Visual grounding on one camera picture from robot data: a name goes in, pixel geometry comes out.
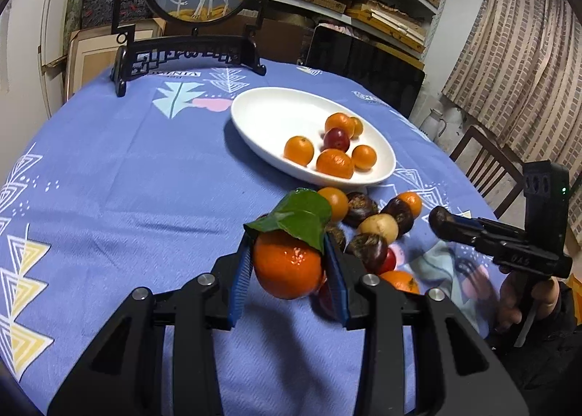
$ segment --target green leaf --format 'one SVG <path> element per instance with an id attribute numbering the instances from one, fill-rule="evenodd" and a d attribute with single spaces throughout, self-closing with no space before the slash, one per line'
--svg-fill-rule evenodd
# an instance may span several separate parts
<path id="1" fill-rule="evenodd" d="M 309 211 L 272 212 L 268 216 L 245 224 L 244 229 L 255 238 L 258 232 L 284 230 L 296 239 L 302 240 L 323 253 L 324 227 L 319 218 Z"/>
<path id="2" fill-rule="evenodd" d="M 284 230 L 323 253 L 325 225 L 330 218 L 331 206 L 323 196 L 299 188 L 279 201 L 269 215 L 245 224 L 244 229 L 254 239 L 258 232 Z"/>
<path id="3" fill-rule="evenodd" d="M 273 212 L 309 211 L 325 225 L 331 219 L 330 203 L 312 189 L 298 188 L 291 191 L 275 206 Z"/>

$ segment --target chestnut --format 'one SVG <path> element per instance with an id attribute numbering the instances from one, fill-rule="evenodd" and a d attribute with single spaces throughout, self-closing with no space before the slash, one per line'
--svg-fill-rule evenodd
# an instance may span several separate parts
<path id="1" fill-rule="evenodd" d="M 369 273 L 377 273 L 386 260 L 388 244 L 378 234 L 358 234 L 351 239 L 346 252 L 359 258 Z"/>
<path id="2" fill-rule="evenodd" d="M 334 236 L 334 240 L 338 245 L 339 249 L 343 252 L 346 249 L 346 235 L 340 227 L 335 224 L 328 224 L 325 226 L 325 231 L 331 233 Z"/>
<path id="3" fill-rule="evenodd" d="M 378 213 L 378 204 L 363 193 L 351 192 L 347 194 L 347 214 L 343 218 L 344 224 L 358 227 L 362 221 Z"/>
<path id="4" fill-rule="evenodd" d="M 406 234 L 414 224 L 412 210 L 406 201 L 396 197 L 392 198 L 385 207 L 382 214 L 390 214 L 398 223 L 398 239 Z"/>

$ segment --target screw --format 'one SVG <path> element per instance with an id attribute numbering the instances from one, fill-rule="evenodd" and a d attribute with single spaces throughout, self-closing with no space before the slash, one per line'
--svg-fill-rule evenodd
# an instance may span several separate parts
<path id="1" fill-rule="evenodd" d="M 428 291 L 428 297 L 435 301 L 442 301 L 445 298 L 445 294 L 440 288 L 431 288 Z"/>
<path id="2" fill-rule="evenodd" d="M 374 275 L 373 273 L 368 273 L 362 277 L 362 283 L 368 286 L 376 286 L 378 283 L 380 283 L 380 278 L 378 278 L 377 275 Z"/>
<path id="3" fill-rule="evenodd" d="M 136 288 L 135 290 L 132 291 L 132 298 L 136 301 L 141 301 L 147 298 L 148 294 L 150 292 L 148 291 L 147 288 Z"/>
<path id="4" fill-rule="evenodd" d="M 200 283 L 202 286 L 210 286 L 211 284 L 214 283 L 214 280 L 216 278 L 214 278 L 214 275 L 211 273 L 203 273 L 202 275 L 200 275 L 197 279 L 198 283 Z"/>

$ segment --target white door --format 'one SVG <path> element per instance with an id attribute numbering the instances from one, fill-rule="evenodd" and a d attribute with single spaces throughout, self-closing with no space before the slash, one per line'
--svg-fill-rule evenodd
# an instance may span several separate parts
<path id="1" fill-rule="evenodd" d="M 62 47 L 65 10 L 66 0 L 11 0 L 2 13 L 0 178 L 7 176 L 40 126 L 60 107 L 61 101 L 55 96 L 57 83 L 46 81 L 40 66 L 62 54 L 62 48 L 55 47 Z"/>

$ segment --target yellow triangle pattern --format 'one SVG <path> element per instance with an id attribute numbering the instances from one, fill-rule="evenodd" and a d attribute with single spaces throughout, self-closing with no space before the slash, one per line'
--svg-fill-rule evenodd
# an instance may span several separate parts
<path id="1" fill-rule="evenodd" d="M 28 366 L 53 343 L 54 339 L 26 329 L 16 322 L 10 325 L 10 337 L 14 372 L 16 380 L 20 381 Z"/>
<path id="2" fill-rule="evenodd" d="M 46 287 L 47 284 L 41 281 L 23 276 L 19 277 L 18 284 L 16 285 L 14 303 L 12 303 L 11 318 L 16 319 L 28 303 L 34 300 Z"/>
<path id="3" fill-rule="evenodd" d="M 50 245 L 27 240 L 22 254 L 19 275 L 24 276 L 50 249 Z"/>

